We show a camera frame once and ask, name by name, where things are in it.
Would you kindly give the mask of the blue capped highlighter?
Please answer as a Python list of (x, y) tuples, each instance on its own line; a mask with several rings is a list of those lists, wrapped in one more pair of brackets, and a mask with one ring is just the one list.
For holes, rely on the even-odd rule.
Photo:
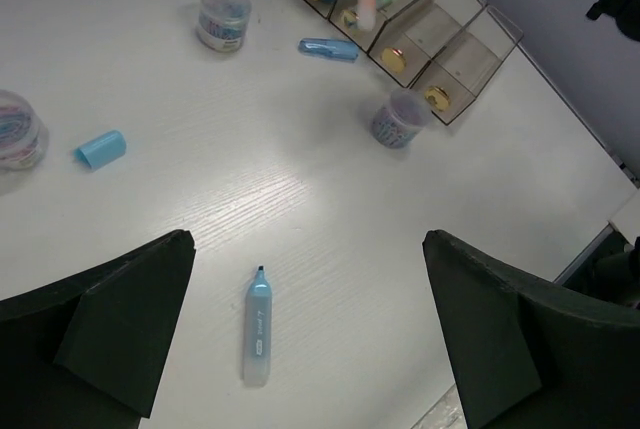
[(298, 50), (305, 55), (350, 63), (355, 62), (360, 53), (358, 46), (351, 41), (320, 38), (301, 39)]

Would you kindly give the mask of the clear jar purple pins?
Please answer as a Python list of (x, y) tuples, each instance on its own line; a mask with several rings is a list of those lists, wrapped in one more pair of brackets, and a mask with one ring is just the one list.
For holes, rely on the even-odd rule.
[(426, 99), (407, 89), (394, 89), (372, 118), (372, 136), (383, 146), (401, 149), (429, 124), (432, 113)]
[(18, 189), (44, 159), (48, 129), (29, 102), (1, 91), (1, 195)]

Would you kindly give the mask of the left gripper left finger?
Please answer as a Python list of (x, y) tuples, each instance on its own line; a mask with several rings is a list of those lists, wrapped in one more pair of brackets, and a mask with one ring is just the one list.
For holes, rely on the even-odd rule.
[(4, 428), (136, 428), (151, 416), (195, 259), (174, 230), (1, 302)]

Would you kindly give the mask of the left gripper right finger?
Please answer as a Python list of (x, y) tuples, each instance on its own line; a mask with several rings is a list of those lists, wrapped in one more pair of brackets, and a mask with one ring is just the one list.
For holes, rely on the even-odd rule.
[(639, 312), (503, 263), (444, 230), (423, 254), (470, 428), (636, 428)]

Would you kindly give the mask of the clear jar blue pins back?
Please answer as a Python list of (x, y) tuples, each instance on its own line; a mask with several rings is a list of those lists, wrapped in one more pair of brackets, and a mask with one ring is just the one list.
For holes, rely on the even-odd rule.
[(250, 0), (200, 0), (198, 37), (217, 52), (239, 50), (245, 40), (251, 9)]

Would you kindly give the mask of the blue highlighter pen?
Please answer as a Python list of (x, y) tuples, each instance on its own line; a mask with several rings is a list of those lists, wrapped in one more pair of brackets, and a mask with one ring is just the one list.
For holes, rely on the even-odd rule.
[(245, 297), (242, 379), (247, 387), (263, 387), (271, 369), (272, 289), (259, 266)]

